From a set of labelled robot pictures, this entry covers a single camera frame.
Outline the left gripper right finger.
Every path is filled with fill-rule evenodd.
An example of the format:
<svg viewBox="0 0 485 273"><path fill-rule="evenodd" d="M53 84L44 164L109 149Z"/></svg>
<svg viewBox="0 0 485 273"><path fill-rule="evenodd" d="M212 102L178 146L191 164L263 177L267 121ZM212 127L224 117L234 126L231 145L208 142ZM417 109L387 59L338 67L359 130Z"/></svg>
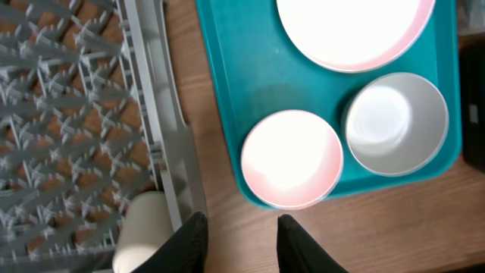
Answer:
<svg viewBox="0 0 485 273"><path fill-rule="evenodd" d="M277 219L280 273L347 273L291 216Z"/></svg>

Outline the white cup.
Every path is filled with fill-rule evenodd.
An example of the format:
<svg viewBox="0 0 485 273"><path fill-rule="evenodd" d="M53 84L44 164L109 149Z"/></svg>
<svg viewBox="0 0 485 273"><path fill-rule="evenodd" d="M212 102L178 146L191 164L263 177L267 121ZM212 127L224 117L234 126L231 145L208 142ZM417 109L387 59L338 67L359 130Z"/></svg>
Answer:
<svg viewBox="0 0 485 273"><path fill-rule="evenodd" d="M174 229L164 193L138 195L125 215L112 261L114 273L130 273L171 237Z"/></svg>

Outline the grey bowl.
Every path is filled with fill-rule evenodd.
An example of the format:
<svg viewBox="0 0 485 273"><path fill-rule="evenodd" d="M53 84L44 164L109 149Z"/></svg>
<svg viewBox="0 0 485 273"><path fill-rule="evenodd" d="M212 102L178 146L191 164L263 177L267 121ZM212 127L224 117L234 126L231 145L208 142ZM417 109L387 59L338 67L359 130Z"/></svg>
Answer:
<svg viewBox="0 0 485 273"><path fill-rule="evenodd" d="M384 177L415 173L444 146L449 109L440 90L412 73L371 81L346 104L343 139L364 169Z"/></svg>

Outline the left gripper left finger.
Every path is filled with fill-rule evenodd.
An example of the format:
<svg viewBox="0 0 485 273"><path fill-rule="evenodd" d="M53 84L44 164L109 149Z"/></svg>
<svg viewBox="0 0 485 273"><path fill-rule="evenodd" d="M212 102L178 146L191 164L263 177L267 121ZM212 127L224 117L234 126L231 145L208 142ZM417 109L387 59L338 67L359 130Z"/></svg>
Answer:
<svg viewBox="0 0 485 273"><path fill-rule="evenodd" d="M208 219L194 213L133 273L204 273L208 253Z"/></svg>

